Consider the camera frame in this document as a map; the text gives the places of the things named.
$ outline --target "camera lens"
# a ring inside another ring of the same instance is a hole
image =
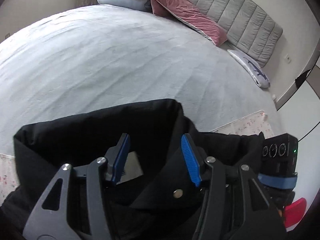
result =
[[[272,144],[269,148],[269,156],[270,158],[274,158],[277,154],[278,146],[276,144]]]
[[[283,156],[285,154],[285,150],[287,149],[285,143],[279,146],[279,156]]]
[[[265,157],[268,154],[268,146],[265,146],[262,150],[262,156]]]

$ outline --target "bed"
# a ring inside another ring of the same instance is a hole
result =
[[[228,32],[225,46],[268,61],[282,29],[260,7],[190,1]],[[283,132],[269,91],[224,49],[177,20],[95,5],[40,20],[0,44],[0,153],[14,155],[22,125],[159,98],[181,102],[200,131],[263,109],[274,134]]]

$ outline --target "black cable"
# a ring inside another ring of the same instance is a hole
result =
[[[305,136],[303,136],[299,141],[301,141],[303,138],[305,138],[309,133],[311,133],[313,130],[314,130],[314,128],[312,128]]]

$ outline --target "wall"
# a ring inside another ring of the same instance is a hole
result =
[[[316,79],[320,79],[318,67],[314,68],[307,81],[278,111],[286,132],[301,140],[298,144],[298,180],[294,201],[305,198],[307,210],[320,188],[320,125],[317,125],[320,121],[320,99],[316,94],[320,89],[317,91],[316,87],[310,85],[311,82],[315,84],[313,80]]]
[[[77,0],[5,0],[0,7],[0,42],[7,33],[76,7]]]
[[[270,92],[279,99],[307,65],[320,38],[320,26],[305,0],[253,1],[283,28],[263,69],[271,80]],[[289,64],[284,60],[286,54],[291,58]]]

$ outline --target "blue strap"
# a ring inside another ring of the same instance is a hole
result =
[[[181,137],[181,150],[187,165],[190,179],[196,185],[196,187],[199,187],[201,183],[200,166],[185,134]]]
[[[266,186],[275,187],[279,189],[293,189],[297,184],[298,177],[273,177],[259,173],[259,181]]]

